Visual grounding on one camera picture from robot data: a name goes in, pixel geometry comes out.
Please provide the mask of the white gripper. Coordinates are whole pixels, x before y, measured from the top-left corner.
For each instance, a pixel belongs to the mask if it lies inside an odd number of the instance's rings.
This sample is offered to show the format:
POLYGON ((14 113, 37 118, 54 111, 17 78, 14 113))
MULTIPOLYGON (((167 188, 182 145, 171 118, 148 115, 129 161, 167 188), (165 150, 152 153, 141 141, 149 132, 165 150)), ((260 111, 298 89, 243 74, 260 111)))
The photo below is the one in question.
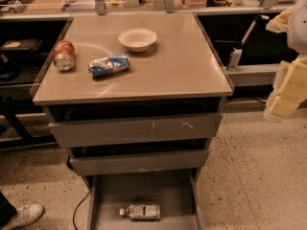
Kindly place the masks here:
MULTIPOLYGON (((289 7, 269 21, 266 29, 273 33, 286 33, 289 31, 294 7, 289 7)), ((286 74, 285 80, 279 88, 279 94, 283 97, 297 101, 307 99, 307 58, 294 60, 286 74)))

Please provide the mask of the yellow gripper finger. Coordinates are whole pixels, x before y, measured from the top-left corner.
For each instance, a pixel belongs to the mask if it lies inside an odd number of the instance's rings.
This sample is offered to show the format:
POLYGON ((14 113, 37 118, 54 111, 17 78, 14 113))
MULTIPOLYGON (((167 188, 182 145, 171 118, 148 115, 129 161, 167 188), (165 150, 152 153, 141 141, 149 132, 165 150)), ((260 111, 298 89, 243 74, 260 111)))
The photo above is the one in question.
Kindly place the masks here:
POLYGON ((298 107, 299 104, 292 100, 276 97, 269 108, 269 112, 278 117, 286 117, 290 116, 298 107))

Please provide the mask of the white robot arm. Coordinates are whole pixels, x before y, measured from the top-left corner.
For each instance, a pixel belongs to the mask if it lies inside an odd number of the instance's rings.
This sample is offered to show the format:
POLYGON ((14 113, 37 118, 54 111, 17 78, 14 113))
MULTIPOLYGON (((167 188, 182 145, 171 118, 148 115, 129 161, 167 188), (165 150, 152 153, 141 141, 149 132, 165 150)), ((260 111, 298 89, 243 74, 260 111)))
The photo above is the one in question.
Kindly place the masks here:
POLYGON ((281 120, 291 116, 307 100, 307 0, 298 0, 266 26, 275 33, 287 34, 287 45, 298 52, 292 62, 282 60, 276 71, 264 117, 281 120))

